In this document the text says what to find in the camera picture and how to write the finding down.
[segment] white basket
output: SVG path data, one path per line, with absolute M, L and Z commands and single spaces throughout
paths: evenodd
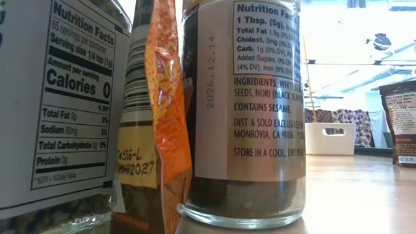
M 328 135 L 325 129 L 344 129 L 344 134 Z M 306 154 L 354 155 L 354 123 L 305 123 Z

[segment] orange plastic packaging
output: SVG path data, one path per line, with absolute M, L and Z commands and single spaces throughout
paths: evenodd
M 174 0 L 136 4 L 123 105 L 112 233 L 173 234 L 192 175 Z

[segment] brown snack bag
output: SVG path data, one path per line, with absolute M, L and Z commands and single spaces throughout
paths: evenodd
M 393 138 L 393 164 L 416 168 L 416 81 L 380 87 Z
M 116 179 L 113 233 L 175 233 L 192 175 L 174 0 L 143 0 L 135 21 Z

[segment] white label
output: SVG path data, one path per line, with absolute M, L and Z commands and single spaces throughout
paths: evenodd
M 185 30 L 192 30 L 189 25 Z M 239 181 L 305 176 L 298 30 L 297 9 L 271 1 L 199 6 L 198 75 L 192 81 L 196 127 L 190 134 L 196 176 Z M 186 37 L 185 47 L 192 48 Z
M 416 164 L 416 157 L 415 156 L 399 156 L 398 162 L 407 163 L 407 164 Z
M 4 8 L 0 218 L 110 193 L 129 33 L 88 1 Z
M 386 96 L 385 102 L 395 134 L 416 134 L 416 92 Z

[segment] dark seasoning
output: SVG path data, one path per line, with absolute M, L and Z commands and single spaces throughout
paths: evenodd
M 185 17 L 185 38 L 184 38 L 184 48 L 183 48 L 183 72 L 184 72 L 184 83 L 189 83 L 188 79 L 192 79 L 192 84 L 194 87 L 197 87 L 197 74 L 198 74 L 198 13 L 203 5 L 197 5 L 193 9 L 189 10 Z M 267 14 L 276 14 L 276 11 L 273 11 L 271 8 L 263 7 L 254 8 L 253 5 L 251 9 L 248 10 L 258 10 Z M 210 49 L 215 47 L 215 40 L 219 38 L 209 38 L 210 45 L 207 45 L 207 53 L 209 54 Z M 295 47 L 297 52 L 299 52 L 299 46 Z M 202 58 L 208 61 L 207 71 L 208 77 L 214 77 L 215 69 L 215 53 L 211 57 Z M 300 81 L 300 61 L 295 59 L 294 65 L 294 81 Z M 234 67 L 234 73 L 242 70 L 248 70 L 244 65 Z M 212 80 L 203 81 L 207 83 L 207 101 L 206 107 L 201 108 L 214 108 L 214 88 Z M 195 172 L 195 152 L 196 152 L 196 88 L 193 90 L 192 98 L 188 100 L 189 104 L 187 108 L 187 125 L 188 125 L 188 135 L 190 140 L 190 150 L 192 155 L 192 167 Z M 185 103 L 187 102 L 187 88 L 185 88 Z M 279 109 L 281 112 L 290 112 L 290 107 L 282 107 Z M 303 128 L 303 122 L 291 121 L 291 120 L 281 120 L 279 122 L 283 125 L 294 125 L 300 126 L 300 129 Z M 241 156 L 251 156 L 253 157 L 252 151 L 242 152 L 244 155 Z M 275 218 L 282 212 L 288 210 L 289 207 L 299 207 L 303 209 L 302 198 L 295 198 L 297 193 L 302 193 L 304 189 L 305 179 L 293 179 L 288 181 L 276 181 L 276 182 L 255 182 L 255 181 L 234 181 L 234 180 L 223 180 L 223 179 L 207 179 L 202 177 L 192 177 L 192 185 L 189 196 L 189 201 L 187 206 L 191 209 L 205 213 L 208 215 L 216 215 L 227 218 L 241 218 L 241 219 L 267 219 Z
M 126 19 L 125 13 L 115 2 L 112 0 L 90 0 L 90 2 L 117 20 L 124 29 L 131 30 L 131 24 Z M 0 1 L 0 47 L 3 43 L 1 25 L 6 19 L 7 14 L 6 10 L 4 10 L 7 9 L 6 7 L 6 1 Z M 52 164 L 54 159 L 50 159 L 48 162 Z M 74 228 L 76 225 L 92 221 L 91 219 L 93 218 L 97 222 L 100 219 L 105 221 L 106 214 L 111 212 L 110 202 L 109 195 L 95 195 L 40 209 L 14 218 L 0 220 L 0 233 L 12 230 L 14 234 L 33 234 L 41 233 L 61 224 L 68 224 Z

